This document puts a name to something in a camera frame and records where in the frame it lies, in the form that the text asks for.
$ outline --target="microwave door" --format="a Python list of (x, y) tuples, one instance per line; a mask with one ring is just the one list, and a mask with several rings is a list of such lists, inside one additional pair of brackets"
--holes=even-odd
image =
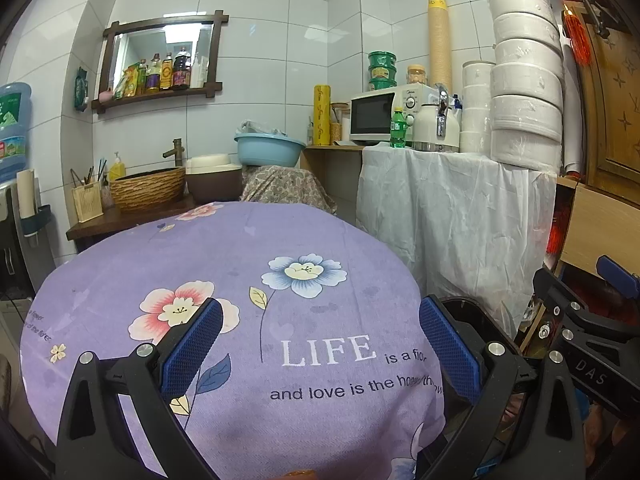
[(351, 135), (390, 135), (393, 92), (359, 98), (352, 102)]

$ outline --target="yellow roll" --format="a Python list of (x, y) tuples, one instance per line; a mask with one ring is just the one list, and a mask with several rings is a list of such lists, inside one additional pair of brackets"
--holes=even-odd
[(451, 44), (449, 40), (449, 11), (445, 0), (429, 0), (429, 82), (436, 88), (451, 85)]
[(316, 85), (314, 87), (314, 144), (329, 146), (331, 144), (331, 87)]

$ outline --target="faucet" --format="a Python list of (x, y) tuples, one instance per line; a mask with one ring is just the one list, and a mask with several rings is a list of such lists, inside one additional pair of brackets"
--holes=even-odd
[(438, 85), (440, 103), (438, 104), (438, 118), (436, 123), (436, 137), (444, 139), (447, 131), (447, 110), (449, 109), (449, 93), (443, 85)]
[(164, 152), (162, 154), (162, 158), (167, 158), (168, 156), (175, 155), (175, 167), (182, 167), (182, 154), (184, 153), (184, 148), (182, 147), (182, 139), (174, 139), (174, 148), (169, 150), (168, 152)]

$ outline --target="microwave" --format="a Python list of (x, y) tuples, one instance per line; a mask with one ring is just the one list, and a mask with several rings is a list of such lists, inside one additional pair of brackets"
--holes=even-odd
[(351, 98), (350, 140), (388, 141), (394, 107), (401, 106), (406, 119), (406, 140), (412, 140), (414, 115), (423, 104), (438, 102), (438, 93), (421, 83), (364, 92)]

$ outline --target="white kettle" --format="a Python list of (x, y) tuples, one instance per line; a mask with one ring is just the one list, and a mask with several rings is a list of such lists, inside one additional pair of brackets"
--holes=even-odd
[(419, 152), (457, 153), (460, 150), (460, 124), (448, 113), (449, 95), (438, 88), (440, 102), (423, 104), (414, 119), (413, 148)]

